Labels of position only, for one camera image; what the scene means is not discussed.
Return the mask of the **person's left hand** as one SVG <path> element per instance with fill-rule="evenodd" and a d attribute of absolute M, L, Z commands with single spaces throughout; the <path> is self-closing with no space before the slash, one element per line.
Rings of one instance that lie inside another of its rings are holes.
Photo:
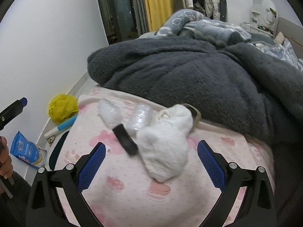
<path fill-rule="evenodd" d="M 1 136 L 1 144 L 3 146 L 3 149 L 1 151 L 1 169 L 0 173 L 1 176 L 3 176 L 5 179 L 9 178 L 13 174 L 13 165 L 12 165 L 12 159 L 9 155 L 9 149 L 7 146 L 7 140 L 5 137 Z"/>

